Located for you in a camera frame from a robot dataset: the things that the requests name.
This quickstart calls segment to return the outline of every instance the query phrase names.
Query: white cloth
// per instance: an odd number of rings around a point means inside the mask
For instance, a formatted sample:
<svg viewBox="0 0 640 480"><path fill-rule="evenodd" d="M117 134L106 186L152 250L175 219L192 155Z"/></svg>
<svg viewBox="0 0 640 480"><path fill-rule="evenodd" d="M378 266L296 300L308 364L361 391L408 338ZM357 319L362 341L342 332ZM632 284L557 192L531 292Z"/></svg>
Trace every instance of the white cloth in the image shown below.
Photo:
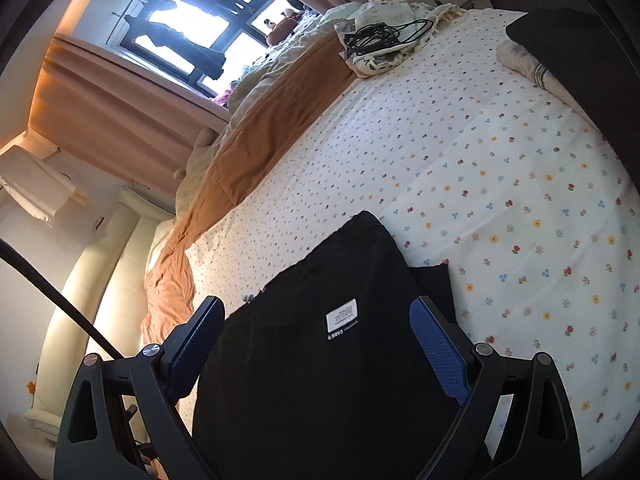
<svg viewBox="0 0 640 480"><path fill-rule="evenodd" d="M386 23L389 27L400 27L423 19L430 20L433 23L431 26L428 23L413 23L401 29L398 35L399 44L388 48L361 56L356 54L348 56L346 52L342 53L341 56L347 66L358 77L366 78L388 72L393 67L401 64L412 53L422 49L430 38L436 34L440 20L447 22L462 15L464 12L464 9L452 4L443 4L434 9L424 3L409 4L404 0L374 0L362 5L359 10L354 12L349 22L337 23L334 28L342 46L347 50L345 35L353 34L368 25ZM423 27L430 28L425 33L422 33ZM417 39L405 43L405 41L416 38L416 36Z"/></svg>
<svg viewBox="0 0 640 480"><path fill-rule="evenodd" d="M520 15L470 10L401 66L352 84L187 250L193 303L213 294L230 314L371 211L411 266L448 260L472 341L554 358L586 473L640 408L640 198L589 123L496 61ZM188 427L192 409L193 397L180 402Z"/></svg>
<svg viewBox="0 0 640 480"><path fill-rule="evenodd" d="M86 195L71 179L20 146L0 155L0 185L27 213L48 224L69 199L86 204Z"/></svg>

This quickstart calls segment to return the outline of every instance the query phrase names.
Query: orange curtain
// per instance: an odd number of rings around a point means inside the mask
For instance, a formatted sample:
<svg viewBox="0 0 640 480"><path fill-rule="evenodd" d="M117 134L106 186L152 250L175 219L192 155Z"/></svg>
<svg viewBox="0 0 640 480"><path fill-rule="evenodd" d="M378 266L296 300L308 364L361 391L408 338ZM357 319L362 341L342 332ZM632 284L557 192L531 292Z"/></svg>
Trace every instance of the orange curtain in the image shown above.
<svg viewBox="0 0 640 480"><path fill-rule="evenodd" d="M203 126L222 132L228 110L116 53L53 39L29 126L72 155L129 181L173 194Z"/></svg>

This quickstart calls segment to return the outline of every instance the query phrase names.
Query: black cable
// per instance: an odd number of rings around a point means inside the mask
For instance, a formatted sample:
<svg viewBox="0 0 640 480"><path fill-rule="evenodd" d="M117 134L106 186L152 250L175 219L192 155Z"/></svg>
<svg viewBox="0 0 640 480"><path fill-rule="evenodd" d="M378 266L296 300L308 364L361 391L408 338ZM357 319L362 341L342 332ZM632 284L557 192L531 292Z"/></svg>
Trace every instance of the black cable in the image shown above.
<svg viewBox="0 0 640 480"><path fill-rule="evenodd" d="M0 259L6 261L15 270L20 272L29 282L34 285L42 294L49 298L56 306L67 314L82 330L94 338L94 341L104 349L114 359L124 359L115 347L107 341L95 326L93 326L82 313L74 307L67 298L58 292L45 277L40 274L18 251L0 238Z"/></svg>
<svg viewBox="0 0 640 480"><path fill-rule="evenodd" d="M417 23L421 23L422 26L404 41L398 40L403 30ZM397 27L391 27L384 22L366 25L353 34L344 35L344 42L347 44L347 56L350 57L353 54L364 56L384 48L413 43L429 32L431 27L433 27L433 22L426 18L398 25Z"/></svg>

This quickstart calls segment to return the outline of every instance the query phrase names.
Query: orange blanket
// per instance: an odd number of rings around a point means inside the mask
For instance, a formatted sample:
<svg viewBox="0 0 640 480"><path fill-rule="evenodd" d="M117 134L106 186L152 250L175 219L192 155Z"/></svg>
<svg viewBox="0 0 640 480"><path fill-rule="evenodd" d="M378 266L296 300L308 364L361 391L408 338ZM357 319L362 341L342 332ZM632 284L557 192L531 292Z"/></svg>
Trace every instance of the orange blanket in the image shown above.
<svg viewBox="0 0 640 480"><path fill-rule="evenodd" d="M184 251L239 205L302 133L355 79L337 36L317 40L252 106L207 170L191 211L147 274L145 343L161 343L193 312L195 288Z"/></svg>

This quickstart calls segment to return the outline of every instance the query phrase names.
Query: metal screw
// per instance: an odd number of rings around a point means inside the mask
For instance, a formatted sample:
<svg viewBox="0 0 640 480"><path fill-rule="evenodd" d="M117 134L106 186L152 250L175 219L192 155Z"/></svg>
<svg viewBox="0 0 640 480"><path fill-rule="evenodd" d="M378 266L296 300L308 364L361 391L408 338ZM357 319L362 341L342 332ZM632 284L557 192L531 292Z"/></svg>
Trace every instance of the metal screw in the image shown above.
<svg viewBox="0 0 640 480"><path fill-rule="evenodd" d="M538 361L541 364L548 366L549 364L551 364L551 357L549 356L549 354L538 354Z"/></svg>
<svg viewBox="0 0 640 480"><path fill-rule="evenodd" d="M476 352L486 357L487 355L491 355L494 352L494 349L487 343L478 343L476 345Z"/></svg>
<svg viewBox="0 0 640 480"><path fill-rule="evenodd" d="M84 356L82 361L86 366L93 366L98 362L98 354L89 354Z"/></svg>
<svg viewBox="0 0 640 480"><path fill-rule="evenodd" d="M153 357L154 355L158 354L159 351L160 345L156 343L151 343L150 345L147 345L142 349L142 353L147 357Z"/></svg>

